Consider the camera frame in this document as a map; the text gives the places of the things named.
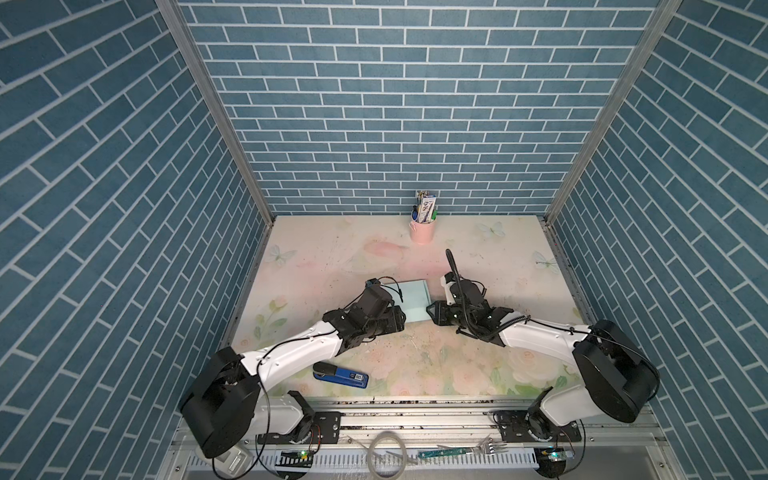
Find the light blue paper box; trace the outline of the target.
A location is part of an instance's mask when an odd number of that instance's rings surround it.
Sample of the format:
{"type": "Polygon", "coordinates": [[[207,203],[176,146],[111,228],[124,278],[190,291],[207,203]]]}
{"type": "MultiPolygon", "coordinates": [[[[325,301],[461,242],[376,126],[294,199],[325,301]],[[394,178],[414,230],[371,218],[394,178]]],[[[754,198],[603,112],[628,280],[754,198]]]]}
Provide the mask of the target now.
{"type": "Polygon", "coordinates": [[[405,315],[407,323],[430,321],[427,307],[432,303],[427,282],[413,280],[400,284],[402,298],[397,298],[397,304],[405,315]]]}

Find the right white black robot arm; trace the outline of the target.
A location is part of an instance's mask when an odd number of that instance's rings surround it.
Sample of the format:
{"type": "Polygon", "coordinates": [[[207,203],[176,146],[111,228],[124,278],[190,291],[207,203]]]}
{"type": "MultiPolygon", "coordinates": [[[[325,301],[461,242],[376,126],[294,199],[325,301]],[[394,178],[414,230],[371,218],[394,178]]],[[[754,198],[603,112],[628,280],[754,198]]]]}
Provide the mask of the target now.
{"type": "Polygon", "coordinates": [[[443,279],[443,286],[447,298],[426,308],[436,325],[500,347],[553,357],[577,370],[579,384],[549,387],[528,408],[525,422],[536,440],[549,441],[560,428],[599,414],[630,424],[656,396],[658,369],[615,323],[578,327],[492,307],[474,282],[453,274],[443,279]]]}

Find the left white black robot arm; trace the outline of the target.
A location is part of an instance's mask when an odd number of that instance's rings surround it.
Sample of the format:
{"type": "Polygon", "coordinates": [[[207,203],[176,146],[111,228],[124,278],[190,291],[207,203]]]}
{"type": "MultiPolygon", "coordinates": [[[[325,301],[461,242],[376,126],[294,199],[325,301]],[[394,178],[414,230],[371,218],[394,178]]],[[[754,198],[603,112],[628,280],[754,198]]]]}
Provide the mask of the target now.
{"type": "Polygon", "coordinates": [[[203,456],[213,459],[254,424],[288,433],[300,419],[272,421],[269,390],[299,371],[330,360],[367,340],[404,330],[406,315],[380,282],[372,280],[349,305],[330,310],[307,330],[260,350],[214,353],[182,395],[179,410],[203,456]]]}

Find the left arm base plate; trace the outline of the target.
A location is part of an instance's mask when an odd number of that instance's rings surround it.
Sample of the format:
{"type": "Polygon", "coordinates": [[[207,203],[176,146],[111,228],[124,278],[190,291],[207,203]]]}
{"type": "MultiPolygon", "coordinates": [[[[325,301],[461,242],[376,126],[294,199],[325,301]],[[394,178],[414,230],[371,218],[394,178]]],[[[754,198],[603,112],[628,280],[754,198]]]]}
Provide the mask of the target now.
{"type": "Polygon", "coordinates": [[[259,443],[268,445],[302,445],[313,443],[320,447],[337,444],[340,433],[342,414],[338,411],[315,412],[312,418],[305,415],[298,425],[287,434],[270,432],[259,435],[259,443]]]}

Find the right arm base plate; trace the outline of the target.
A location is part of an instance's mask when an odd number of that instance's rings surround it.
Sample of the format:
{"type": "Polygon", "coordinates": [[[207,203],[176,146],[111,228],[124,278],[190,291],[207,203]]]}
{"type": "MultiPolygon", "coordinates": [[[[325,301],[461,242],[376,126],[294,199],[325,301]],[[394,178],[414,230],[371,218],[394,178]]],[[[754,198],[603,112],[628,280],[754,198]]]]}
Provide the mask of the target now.
{"type": "Polygon", "coordinates": [[[490,418],[501,439],[507,443],[577,443],[583,439],[579,422],[557,426],[540,413],[531,415],[526,410],[495,410],[490,418]]]}

